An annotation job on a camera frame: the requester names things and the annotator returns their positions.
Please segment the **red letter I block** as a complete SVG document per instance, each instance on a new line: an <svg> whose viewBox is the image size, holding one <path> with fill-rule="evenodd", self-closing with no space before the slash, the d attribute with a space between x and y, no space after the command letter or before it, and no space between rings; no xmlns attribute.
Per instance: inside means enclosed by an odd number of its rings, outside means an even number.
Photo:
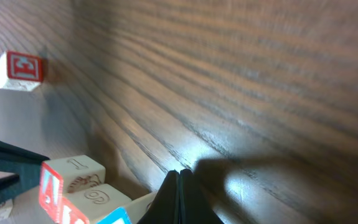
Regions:
<svg viewBox="0 0 358 224"><path fill-rule="evenodd" d="M108 184L62 196L61 224L98 223L131 199Z"/></svg>

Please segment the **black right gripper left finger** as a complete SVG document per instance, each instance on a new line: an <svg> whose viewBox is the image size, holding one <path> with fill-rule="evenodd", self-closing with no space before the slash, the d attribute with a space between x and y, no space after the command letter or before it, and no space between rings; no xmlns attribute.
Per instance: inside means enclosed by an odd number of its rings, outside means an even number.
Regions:
<svg viewBox="0 0 358 224"><path fill-rule="evenodd" d="M179 223L179 173L171 170L138 224Z"/></svg>

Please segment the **blue number 2 block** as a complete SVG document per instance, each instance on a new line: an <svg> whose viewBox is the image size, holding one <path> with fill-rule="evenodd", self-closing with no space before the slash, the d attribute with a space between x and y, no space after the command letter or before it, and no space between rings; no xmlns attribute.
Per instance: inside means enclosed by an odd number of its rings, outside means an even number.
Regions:
<svg viewBox="0 0 358 224"><path fill-rule="evenodd" d="M157 192L151 192L116 208L98 224L137 224L150 208L156 194Z"/></svg>

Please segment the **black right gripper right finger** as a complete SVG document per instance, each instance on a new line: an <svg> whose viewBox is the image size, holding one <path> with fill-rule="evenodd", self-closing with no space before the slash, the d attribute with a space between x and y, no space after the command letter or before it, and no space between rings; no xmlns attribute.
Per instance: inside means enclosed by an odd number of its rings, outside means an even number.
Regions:
<svg viewBox="0 0 358 224"><path fill-rule="evenodd" d="M179 205L182 224L223 224L190 169L183 169L179 174Z"/></svg>

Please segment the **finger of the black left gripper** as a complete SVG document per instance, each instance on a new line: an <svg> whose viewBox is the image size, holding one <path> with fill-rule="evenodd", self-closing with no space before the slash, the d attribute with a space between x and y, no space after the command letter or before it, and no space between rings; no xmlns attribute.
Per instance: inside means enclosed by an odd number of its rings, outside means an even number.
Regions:
<svg viewBox="0 0 358 224"><path fill-rule="evenodd" d="M38 186L40 170L49 158L0 141L0 172L12 175L0 179L0 204Z"/></svg>

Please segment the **red letter A block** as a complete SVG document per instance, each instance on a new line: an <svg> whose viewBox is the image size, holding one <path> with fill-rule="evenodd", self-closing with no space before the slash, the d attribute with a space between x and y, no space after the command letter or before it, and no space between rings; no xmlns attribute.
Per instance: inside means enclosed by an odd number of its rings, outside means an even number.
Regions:
<svg viewBox="0 0 358 224"><path fill-rule="evenodd" d="M39 204L52 221L62 217L62 197L105 183L106 169L86 155L52 159L41 165Z"/></svg>

